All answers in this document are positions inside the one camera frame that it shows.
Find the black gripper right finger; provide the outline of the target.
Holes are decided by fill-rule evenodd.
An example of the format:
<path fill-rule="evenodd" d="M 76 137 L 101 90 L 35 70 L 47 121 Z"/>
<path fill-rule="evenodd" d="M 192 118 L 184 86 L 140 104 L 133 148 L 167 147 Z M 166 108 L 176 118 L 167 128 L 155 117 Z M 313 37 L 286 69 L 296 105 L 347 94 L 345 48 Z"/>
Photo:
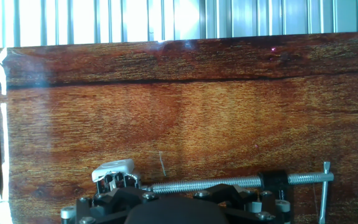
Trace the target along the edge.
<path fill-rule="evenodd" d="M 247 190 L 236 185 L 218 184 L 197 190 L 193 198 L 214 203 L 229 223 L 290 224 L 291 204 L 265 190 Z"/>

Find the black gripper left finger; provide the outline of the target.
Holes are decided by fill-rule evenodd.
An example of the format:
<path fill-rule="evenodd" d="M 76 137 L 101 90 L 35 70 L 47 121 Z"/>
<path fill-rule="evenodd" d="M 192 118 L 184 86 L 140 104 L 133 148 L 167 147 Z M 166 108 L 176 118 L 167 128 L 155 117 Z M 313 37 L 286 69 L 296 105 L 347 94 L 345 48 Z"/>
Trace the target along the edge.
<path fill-rule="evenodd" d="M 133 208 L 154 200 L 157 200 L 157 194 L 153 191 L 117 188 L 93 197 L 78 198 L 74 205 L 63 207 L 61 223 L 124 223 Z"/>

